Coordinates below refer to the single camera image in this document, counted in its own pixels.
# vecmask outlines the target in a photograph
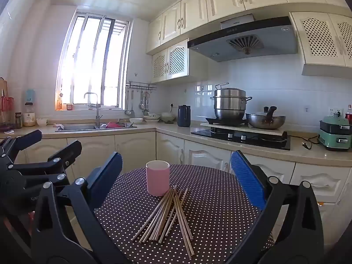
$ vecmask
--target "window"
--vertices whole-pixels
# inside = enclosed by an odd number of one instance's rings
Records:
[[[57,92],[62,103],[100,103],[122,108],[126,40],[129,22],[77,13],[68,31],[60,61]],[[86,109],[87,106],[75,106]]]

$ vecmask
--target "utensil rack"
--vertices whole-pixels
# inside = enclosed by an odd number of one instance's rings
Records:
[[[152,90],[156,90],[157,89],[153,85],[154,84],[152,84],[152,83],[126,81],[126,88],[141,89],[141,90],[147,90],[147,91],[150,91],[150,92],[152,92]]]

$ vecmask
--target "black thermos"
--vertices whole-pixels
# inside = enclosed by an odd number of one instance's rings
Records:
[[[191,107],[179,105],[177,113],[177,125],[179,127],[189,127],[191,125]]]

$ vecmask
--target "pink cup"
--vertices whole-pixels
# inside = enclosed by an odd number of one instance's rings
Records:
[[[150,161],[145,166],[149,194],[163,196],[170,188],[170,164],[165,161]]]

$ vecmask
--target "range hood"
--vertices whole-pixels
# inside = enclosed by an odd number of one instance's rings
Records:
[[[258,20],[229,27],[188,42],[188,48],[214,61],[297,53],[289,17]]]

